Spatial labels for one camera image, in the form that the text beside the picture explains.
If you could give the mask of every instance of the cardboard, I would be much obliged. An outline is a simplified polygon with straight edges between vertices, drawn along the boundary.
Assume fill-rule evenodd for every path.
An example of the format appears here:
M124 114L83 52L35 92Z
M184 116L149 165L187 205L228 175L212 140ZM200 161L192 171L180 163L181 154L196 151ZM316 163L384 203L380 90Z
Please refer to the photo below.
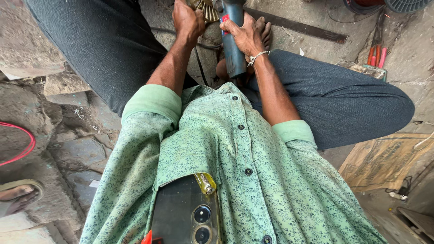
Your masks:
M353 192L399 189L412 165L434 149L434 136L392 134L355 145L339 173Z

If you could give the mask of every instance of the red wire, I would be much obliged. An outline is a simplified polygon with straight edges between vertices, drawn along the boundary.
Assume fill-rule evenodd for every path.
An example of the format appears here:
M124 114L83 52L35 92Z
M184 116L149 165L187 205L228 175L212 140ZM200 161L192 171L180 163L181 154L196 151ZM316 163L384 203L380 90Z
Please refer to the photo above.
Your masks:
M29 154L33 150L33 148L35 148L35 144L36 144L35 136L31 132L29 132L28 130L26 130L26 129L22 128L22 127L19 127L17 125L9 124L9 123L6 123L6 122L0 122L0 125L7 126L7 127L14 127L14 128L18 128L20 130L23 130L30 137L30 144L26 147L26 149L24 149L17 156L13 157L11 160L8 160L6 162L0 163L0 166L8 164L8 163L12 163L13 161L16 161L16 160L18 160L20 158L25 157L27 154Z

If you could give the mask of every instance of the green floral shirt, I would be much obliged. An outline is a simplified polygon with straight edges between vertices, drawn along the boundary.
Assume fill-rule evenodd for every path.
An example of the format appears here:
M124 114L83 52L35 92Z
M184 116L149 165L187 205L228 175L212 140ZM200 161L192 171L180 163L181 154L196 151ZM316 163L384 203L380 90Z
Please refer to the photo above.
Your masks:
M273 244L386 243L317 153L306 122L270 126L232 83L181 98L159 85L136 92L80 242L140 243L158 187L198 172L217 184L226 244L260 244L265 235Z

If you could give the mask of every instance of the shirt pocket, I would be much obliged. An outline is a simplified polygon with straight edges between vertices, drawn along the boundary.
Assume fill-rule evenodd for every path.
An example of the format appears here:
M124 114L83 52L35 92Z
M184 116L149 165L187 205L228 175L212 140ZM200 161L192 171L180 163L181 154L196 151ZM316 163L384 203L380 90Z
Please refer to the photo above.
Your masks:
M154 191L180 177L208 173L220 184L218 136L205 128L183 129L164 139L160 146Z

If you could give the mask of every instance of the black cable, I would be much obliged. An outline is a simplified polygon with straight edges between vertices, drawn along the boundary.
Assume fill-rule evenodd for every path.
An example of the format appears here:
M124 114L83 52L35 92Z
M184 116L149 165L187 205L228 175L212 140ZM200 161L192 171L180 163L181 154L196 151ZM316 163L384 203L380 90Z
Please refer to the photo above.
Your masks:
M197 63L199 64L199 69L201 70L202 79L204 79L204 83L206 86L210 86L210 85L208 85L207 78L205 78L204 69L202 68L202 64L201 64L201 61L199 59L199 54L197 53L196 46L194 46L194 52L196 53L196 59L197 59Z
M413 179L413 176L407 176L403 179L403 181L407 182L407 191L410 191L410 187L411 187L411 180ZM395 192L397 190L391 190L391 191L387 191L388 188L384 189L385 192L390 193L390 192Z
M371 17L372 15L378 13L378 12L382 9L382 8L380 7L380 8L378 8L375 12L373 12L371 15L369 15L369 16L363 18L363 19L360 19L360 20L351 21L351 22L342 22L342 21L339 21L339 20L335 20L335 19L333 19L333 18L330 16L329 9L327 8L327 0L325 0L325 1L326 1L326 2L325 2L325 10L326 10L327 15L329 16L329 18L330 18L331 20L333 20L333 21L336 21L336 22L338 22L338 23L342 23L342 24L356 23L356 22L358 22L358 21L361 21L361 20L367 19L367 18Z
M168 29L165 29L165 28L151 27L151 29L152 29L152 30L156 30L156 31L161 30L161 31L169 32L169 33L172 33L172 34L175 34L175 35L176 35L176 32L175 32L175 31L173 31L173 30L168 30ZM217 49L217 48L221 48L221 47L222 47L221 44L216 45L216 46L208 46L208 45L204 45L204 44L198 43L197 45L200 46L200 47L206 48L206 49L211 49L211 50L213 50L213 49Z

